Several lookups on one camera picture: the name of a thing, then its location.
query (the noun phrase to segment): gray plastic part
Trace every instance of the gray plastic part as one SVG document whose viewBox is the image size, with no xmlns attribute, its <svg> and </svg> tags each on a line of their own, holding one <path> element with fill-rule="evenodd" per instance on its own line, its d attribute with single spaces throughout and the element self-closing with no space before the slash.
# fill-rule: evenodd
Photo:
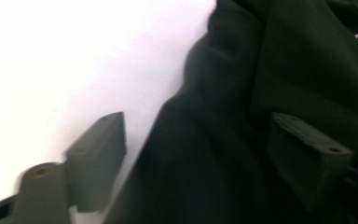
<svg viewBox="0 0 358 224">
<path fill-rule="evenodd" d="M 126 152 L 122 112 L 98 119 L 66 151 L 70 201 L 78 212 L 106 207 Z"/>
<path fill-rule="evenodd" d="M 70 224 L 68 192 L 62 166 L 44 163 L 21 180 L 12 215 L 15 224 Z"/>
<path fill-rule="evenodd" d="M 268 154 L 281 178 L 312 214 L 328 214 L 352 152 L 305 121 L 273 113 Z"/>
</svg>

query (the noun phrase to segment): black textile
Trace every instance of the black textile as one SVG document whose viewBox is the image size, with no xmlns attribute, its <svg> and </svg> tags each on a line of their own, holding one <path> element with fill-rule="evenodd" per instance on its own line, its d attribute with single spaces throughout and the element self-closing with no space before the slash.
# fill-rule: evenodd
<svg viewBox="0 0 358 224">
<path fill-rule="evenodd" d="M 358 39 L 323 0 L 217 0 L 105 224 L 312 223 L 276 187 L 272 111 L 358 162 Z"/>
</svg>

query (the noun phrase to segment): black jacket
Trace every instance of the black jacket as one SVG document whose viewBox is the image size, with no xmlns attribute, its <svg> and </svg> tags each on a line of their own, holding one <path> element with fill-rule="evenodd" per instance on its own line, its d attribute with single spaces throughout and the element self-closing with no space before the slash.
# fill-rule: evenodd
<svg viewBox="0 0 358 224">
<path fill-rule="evenodd" d="M 270 113 L 291 114 L 358 163 L 358 21 L 338 18 L 324 0 L 217 0 L 105 224 L 320 223 L 266 139 Z"/>
</svg>

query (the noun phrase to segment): white wall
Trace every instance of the white wall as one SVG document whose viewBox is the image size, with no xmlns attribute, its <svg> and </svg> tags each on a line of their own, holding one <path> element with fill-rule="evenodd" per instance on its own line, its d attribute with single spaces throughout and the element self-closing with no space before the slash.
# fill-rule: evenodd
<svg viewBox="0 0 358 224">
<path fill-rule="evenodd" d="M 214 0 L 0 0 L 0 200 L 97 118 L 126 114 L 130 170 Z"/>
</svg>

